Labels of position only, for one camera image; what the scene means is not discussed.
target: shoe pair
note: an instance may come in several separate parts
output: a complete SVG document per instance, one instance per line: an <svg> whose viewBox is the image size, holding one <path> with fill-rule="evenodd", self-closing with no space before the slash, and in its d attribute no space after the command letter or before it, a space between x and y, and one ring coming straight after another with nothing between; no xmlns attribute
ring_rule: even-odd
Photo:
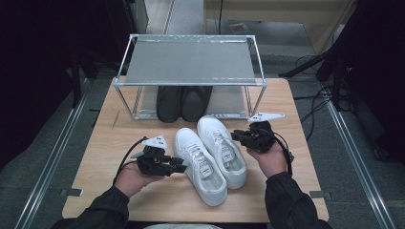
<svg viewBox="0 0 405 229"><path fill-rule="evenodd" d="M212 86L159 86L157 115L162 122L174 122L182 117L197 122L205 113Z"/></svg>
<svg viewBox="0 0 405 229"><path fill-rule="evenodd" d="M198 133L180 129L175 136L175 155L184 160L185 173L202 200L217 206L224 202L226 188L237 189L245 184L245 159L217 118L203 116L198 122Z"/></svg>

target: black shoe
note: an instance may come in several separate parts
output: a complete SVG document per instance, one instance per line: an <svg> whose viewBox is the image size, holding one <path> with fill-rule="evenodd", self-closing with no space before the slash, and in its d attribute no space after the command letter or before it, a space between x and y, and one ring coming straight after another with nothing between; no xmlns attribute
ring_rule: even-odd
<svg viewBox="0 0 405 229"><path fill-rule="evenodd" d="M188 86L182 96L181 117L188 122L197 122L205 114L211 97L212 86Z"/></svg>
<svg viewBox="0 0 405 229"><path fill-rule="evenodd" d="M159 86L156 113L162 122L174 122L181 115L181 86Z"/></svg>

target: metal rail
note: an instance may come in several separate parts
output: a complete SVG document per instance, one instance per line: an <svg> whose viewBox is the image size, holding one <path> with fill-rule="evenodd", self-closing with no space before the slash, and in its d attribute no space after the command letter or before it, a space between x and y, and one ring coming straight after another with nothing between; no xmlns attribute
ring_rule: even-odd
<svg viewBox="0 0 405 229"><path fill-rule="evenodd" d="M373 181L372 175L369 173L364 160L358 151L352 135L345 123L343 116L336 111L332 103L328 103L328 108L333 118L333 121L337 127L337 130L342 137L345 147L348 151L349 157L352 161L355 172L363 186L367 198L369 199L370 205L373 208L375 216L380 224L381 228L384 229L395 229L395 223L391 214L385 204L383 197L380 195L375 182Z"/></svg>
<svg viewBox="0 0 405 229"><path fill-rule="evenodd" d="M47 163L44 166L44 169L42 170L41 175L39 176L38 181L35 183L35 186L33 187L29 198L27 200L27 203L24 207L23 212L20 215L20 218L18 219L15 228L30 228L32 221L35 217L35 214L39 208L39 205L42 202L43 197L45 196L47 189L51 183L51 180L53 178L53 174L57 168L57 165L59 164L60 158L63 156L63 152L65 150L66 144L69 141L69 138L72 134L72 131L75 127L75 124L81 114L81 111L83 109L83 105L86 101L87 93L90 89L90 82L86 78L83 83L83 94L76 105L74 109L71 110L71 113L69 114L69 117L55 143L53 146L53 150L48 158Z"/></svg>

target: person's left hand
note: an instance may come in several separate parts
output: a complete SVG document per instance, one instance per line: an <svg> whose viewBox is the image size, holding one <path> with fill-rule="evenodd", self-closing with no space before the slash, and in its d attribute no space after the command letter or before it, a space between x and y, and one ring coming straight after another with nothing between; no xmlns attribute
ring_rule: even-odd
<svg viewBox="0 0 405 229"><path fill-rule="evenodd" d="M161 176L150 176L143 174L137 163L129 163L125 165L119 173L116 186L128 198L138 193L146 185L164 179Z"/></svg>

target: white sneaker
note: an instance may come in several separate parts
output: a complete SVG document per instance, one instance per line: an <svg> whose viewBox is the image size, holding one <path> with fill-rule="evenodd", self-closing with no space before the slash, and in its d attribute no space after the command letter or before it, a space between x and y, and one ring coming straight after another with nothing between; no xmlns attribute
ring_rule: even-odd
<svg viewBox="0 0 405 229"><path fill-rule="evenodd" d="M175 155L184 160L183 164L187 165L185 173L202 200L209 206L224 202L227 195L226 180L197 134L182 128L176 133L174 145Z"/></svg>
<svg viewBox="0 0 405 229"><path fill-rule="evenodd" d="M242 187L247 176L245 158L223 123L214 116L205 115L199 120L198 132L206 149L217 161L227 187Z"/></svg>

